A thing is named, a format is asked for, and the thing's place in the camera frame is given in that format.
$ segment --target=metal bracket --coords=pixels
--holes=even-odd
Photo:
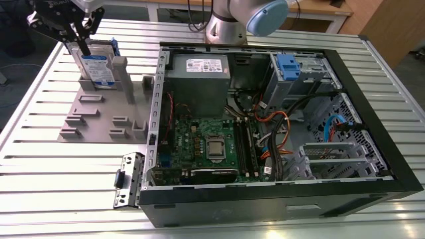
[[[144,163],[145,156],[138,152],[122,156],[121,167],[117,170],[113,184],[117,189],[113,209],[138,208],[137,202]]]

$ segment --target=cpu socket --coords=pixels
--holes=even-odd
[[[225,160],[225,142],[223,136],[210,135],[205,137],[206,142],[206,158],[213,163],[219,163]]]

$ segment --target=ram slot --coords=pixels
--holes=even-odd
[[[245,124],[246,124],[246,130],[247,130],[247,140],[249,140],[249,160],[253,165],[253,172],[255,173],[254,175],[258,176],[258,164],[257,164],[257,157],[254,152],[254,143],[253,143],[249,119],[245,119]]]
[[[238,170],[241,175],[246,173],[246,164],[245,164],[245,151],[242,145],[242,128],[239,127],[239,122],[233,123],[233,133],[234,133],[234,146],[237,152],[238,160]]]
[[[246,165],[246,170],[249,172],[249,175],[253,176],[254,168],[251,163],[251,154],[250,154],[250,133],[249,127],[245,122],[239,123],[239,130],[241,130],[241,146],[243,150],[243,161]]]

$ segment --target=hard drive label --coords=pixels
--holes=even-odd
[[[112,71],[106,67],[108,58],[105,56],[81,56],[81,61],[94,84],[101,86],[114,84]]]

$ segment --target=motherboard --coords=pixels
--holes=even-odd
[[[177,119],[162,145],[154,179],[158,185],[261,182],[253,133],[239,119]]]

